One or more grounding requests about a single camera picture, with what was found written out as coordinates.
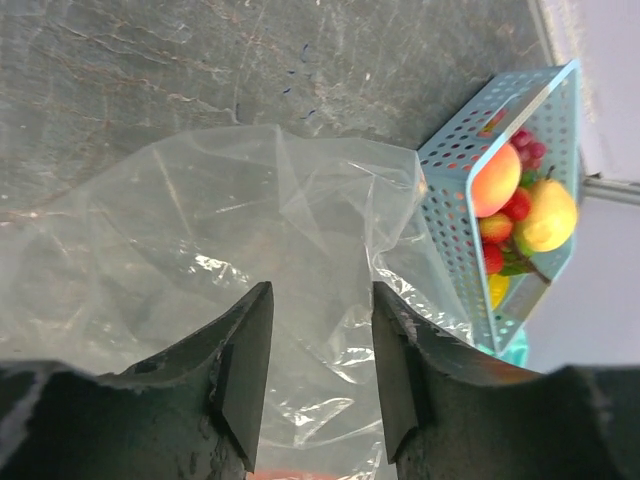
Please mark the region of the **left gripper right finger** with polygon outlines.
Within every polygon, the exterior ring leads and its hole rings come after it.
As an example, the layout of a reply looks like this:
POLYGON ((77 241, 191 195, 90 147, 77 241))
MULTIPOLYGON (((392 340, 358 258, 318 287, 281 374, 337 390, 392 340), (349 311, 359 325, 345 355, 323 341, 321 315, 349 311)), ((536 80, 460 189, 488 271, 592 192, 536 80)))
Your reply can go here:
POLYGON ((542 374, 458 340, 373 286, 388 460, 401 479, 635 479, 639 370, 542 374))

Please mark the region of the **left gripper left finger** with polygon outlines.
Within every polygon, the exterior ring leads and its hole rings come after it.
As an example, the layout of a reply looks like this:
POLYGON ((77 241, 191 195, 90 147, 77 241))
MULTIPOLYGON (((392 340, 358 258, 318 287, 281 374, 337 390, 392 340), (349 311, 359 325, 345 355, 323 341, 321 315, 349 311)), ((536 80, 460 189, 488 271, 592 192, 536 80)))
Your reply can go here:
POLYGON ((273 288, 119 374, 1 365, 5 479, 242 479, 255 467, 273 288))

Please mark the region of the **yellow star fruit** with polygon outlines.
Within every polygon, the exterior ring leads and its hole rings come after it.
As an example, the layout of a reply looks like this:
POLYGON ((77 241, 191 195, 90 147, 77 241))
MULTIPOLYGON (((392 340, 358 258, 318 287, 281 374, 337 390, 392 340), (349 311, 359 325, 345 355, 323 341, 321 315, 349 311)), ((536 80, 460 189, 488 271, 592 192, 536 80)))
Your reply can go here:
POLYGON ((496 310, 509 291, 510 278, 508 276, 492 274, 488 276, 487 281, 491 309, 496 310))

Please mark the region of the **clear zip top bag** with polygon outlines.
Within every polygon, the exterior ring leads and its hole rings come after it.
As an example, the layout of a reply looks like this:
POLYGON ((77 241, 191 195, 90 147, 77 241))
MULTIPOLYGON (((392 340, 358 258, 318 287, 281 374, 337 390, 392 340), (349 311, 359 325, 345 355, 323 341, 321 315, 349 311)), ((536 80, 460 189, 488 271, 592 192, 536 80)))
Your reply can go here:
POLYGON ((392 479, 372 285, 468 340, 414 151, 277 126, 181 133, 41 206, 1 210, 1 354, 121 371, 274 292, 258 465, 392 479))

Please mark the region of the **yellow pear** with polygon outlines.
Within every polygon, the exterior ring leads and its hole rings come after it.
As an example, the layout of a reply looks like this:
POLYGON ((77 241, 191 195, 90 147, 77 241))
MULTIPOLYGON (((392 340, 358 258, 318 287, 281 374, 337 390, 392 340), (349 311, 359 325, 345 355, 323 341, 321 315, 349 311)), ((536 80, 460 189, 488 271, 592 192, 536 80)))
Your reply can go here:
POLYGON ((520 246, 533 253, 546 253, 562 246, 573 234, 578 207, 565 186, 553 177, 555 167, 526 189, 531 207, 524 220, 515 224, 520 246))

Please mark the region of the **orange peach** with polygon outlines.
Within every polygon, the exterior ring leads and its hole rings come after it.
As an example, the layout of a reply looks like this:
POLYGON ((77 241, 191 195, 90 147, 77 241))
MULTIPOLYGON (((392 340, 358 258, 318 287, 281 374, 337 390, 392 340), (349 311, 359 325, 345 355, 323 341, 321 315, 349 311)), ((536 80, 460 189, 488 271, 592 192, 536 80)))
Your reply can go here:
POLYGON ((522 164, 517 150, 509 143, 503 145, 472 182, 475 216, 485 218, 501 210, 518 187, 521 174, 522 164))

